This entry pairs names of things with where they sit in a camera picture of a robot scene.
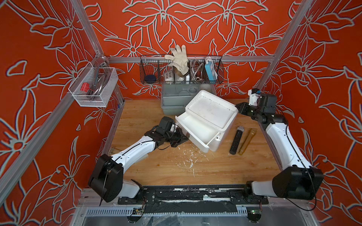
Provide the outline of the white drawer cabinet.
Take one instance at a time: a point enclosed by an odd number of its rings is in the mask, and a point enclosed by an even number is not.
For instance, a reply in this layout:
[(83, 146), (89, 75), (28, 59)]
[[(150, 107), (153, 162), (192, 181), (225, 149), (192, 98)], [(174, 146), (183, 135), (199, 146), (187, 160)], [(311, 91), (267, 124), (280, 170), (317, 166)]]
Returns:
[(234, 104), (201, 90), (186, 105), (185, 112), (175, 117), (183, 134), (207, 153), (215, 152), (230, 131), (238, 110)]

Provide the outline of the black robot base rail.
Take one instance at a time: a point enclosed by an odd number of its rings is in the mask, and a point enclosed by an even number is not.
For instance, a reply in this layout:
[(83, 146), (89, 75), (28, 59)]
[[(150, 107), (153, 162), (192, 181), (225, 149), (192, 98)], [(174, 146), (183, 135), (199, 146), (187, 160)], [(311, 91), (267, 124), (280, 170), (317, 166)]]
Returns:
[(119, 205), (144, 205), (146, 213), (235, 213), (238, 207), (261, 210), (267, 197), (252, 195), (245, 185), (144, 186), (134, 198), (119, 197)]

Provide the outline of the gold microphone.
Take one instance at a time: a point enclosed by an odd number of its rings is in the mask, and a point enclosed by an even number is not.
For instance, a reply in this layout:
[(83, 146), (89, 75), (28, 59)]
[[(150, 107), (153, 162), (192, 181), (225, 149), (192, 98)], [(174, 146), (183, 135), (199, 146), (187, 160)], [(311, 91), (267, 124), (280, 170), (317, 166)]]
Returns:
[(253, 137), (256, 135), (257, 133), (257, 129), (255, 128), (251, 128), (244, 143), (242, 144), (240, 150), (239, 150), (239, 155), (243, 155), (247, 149), (247, 147), (249, 146), (251, 140), (253, 139)]

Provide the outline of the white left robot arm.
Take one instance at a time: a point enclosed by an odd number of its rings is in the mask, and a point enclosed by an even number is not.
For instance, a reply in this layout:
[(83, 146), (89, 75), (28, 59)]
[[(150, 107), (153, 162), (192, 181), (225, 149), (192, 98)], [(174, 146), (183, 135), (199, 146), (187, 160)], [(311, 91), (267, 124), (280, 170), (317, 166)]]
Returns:
[(101, 201), (111, 202), (120, 197), (135, 198), (141, 185), (133, 180), (125, 180), (124, 173), (164, 143), (177, 147), (188, 140), (181, 127), (172, 118), (164, 116), (158, 125), (127, 149), (113, 155), (103, 154), (95, 165), (88, 185), (100, 196)]

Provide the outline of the black microphone silver head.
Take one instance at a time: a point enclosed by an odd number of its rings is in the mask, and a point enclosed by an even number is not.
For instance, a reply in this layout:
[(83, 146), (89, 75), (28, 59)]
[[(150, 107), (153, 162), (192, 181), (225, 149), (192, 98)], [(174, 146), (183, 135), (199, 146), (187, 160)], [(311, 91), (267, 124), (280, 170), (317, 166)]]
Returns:
[(239, 126), (239, 127), (237, 128), (235, 137), (234, 137), (234, 139), (233, 139), (232, 145), (231, 145), (230, 150), (229, 150), (229, 153), (230, 153), (230, 154), (232, 154), (232, 155), (235, 155), (235, 154), (236, 154), (244, 130), (245, 130), (245, 129), (244, 129), (243, 126)]

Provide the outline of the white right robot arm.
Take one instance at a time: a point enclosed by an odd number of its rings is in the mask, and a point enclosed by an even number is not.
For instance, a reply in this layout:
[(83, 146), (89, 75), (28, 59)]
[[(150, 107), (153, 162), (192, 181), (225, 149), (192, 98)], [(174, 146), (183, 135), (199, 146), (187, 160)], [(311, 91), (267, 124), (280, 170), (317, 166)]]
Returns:
[(236, 105), (241, 115), (257, 121), (271, 141), (281, 172), (271, 181), (249, 181), (250, 195), (313, 200), (324, 180), (322, 171), (310, 164), (293, 139), (284, 115), (277, 113), (277, 98), (252, 92), (248, 102)]

